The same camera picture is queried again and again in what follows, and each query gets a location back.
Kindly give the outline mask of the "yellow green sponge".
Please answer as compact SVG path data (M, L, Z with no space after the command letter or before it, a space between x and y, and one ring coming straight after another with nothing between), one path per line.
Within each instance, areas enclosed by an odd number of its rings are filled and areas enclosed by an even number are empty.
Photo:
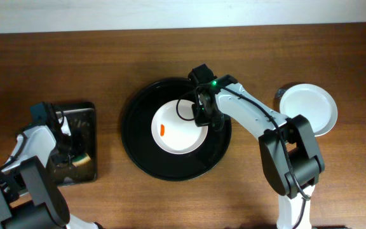
M75 167L82 166L91 161L90 156L87 153L80 154L74 157L71 161L71 164Z

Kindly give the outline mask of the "white plate front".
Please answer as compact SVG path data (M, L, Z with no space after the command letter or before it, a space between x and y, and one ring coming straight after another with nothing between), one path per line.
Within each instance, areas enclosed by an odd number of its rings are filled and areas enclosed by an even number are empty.
M164 151L183 155L198 149L205 141L208 127L197 127L195 121L185 121L176 112L178 100L162 105L154 114L151 133Z

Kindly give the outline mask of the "white plate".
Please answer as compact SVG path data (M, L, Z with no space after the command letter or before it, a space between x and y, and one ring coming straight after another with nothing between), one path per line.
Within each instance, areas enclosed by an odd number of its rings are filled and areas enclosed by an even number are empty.
M290 118L307 118L316 137L330 132L338 118L333 97L319 86L301 83L286 89L280 97L279 110Z
M205 141L208 127L197 127L195 121L185 121L176 112L178 100L162 105L154 114L151 133L164 151L183 155L198 149Z

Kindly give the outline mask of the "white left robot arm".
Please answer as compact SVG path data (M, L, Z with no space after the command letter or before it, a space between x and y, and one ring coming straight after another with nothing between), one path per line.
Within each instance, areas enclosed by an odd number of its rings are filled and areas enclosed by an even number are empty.
M0 228L95 228L69 212L47 165L73 169L91 162L97 150L95 120L72 126L66 116L37 116L17 135L0 167Z

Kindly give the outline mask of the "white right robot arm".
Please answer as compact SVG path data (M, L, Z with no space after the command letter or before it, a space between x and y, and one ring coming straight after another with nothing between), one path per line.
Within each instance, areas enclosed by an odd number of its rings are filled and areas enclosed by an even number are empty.
M230 75L189 75L197 126L234 118L259 142L262 169L278 194L277 228L311 228L310 200L325 164L313 129L302 115L289 118L252 97Z

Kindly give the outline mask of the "round black tray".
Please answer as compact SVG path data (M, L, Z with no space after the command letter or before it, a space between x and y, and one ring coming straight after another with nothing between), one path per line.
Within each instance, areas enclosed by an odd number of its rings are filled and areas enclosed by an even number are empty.
M199 148L186 154L169 153L155 143L151 133L155 112L165 103L180 97L193 102L194 96L186 95L193 89L188 79L166 78L137 92L125 106L121 122L124 149L132 162L152 177L185 181L202 176L218 164L228 149L232 132L229 118L222 130L209 130Z

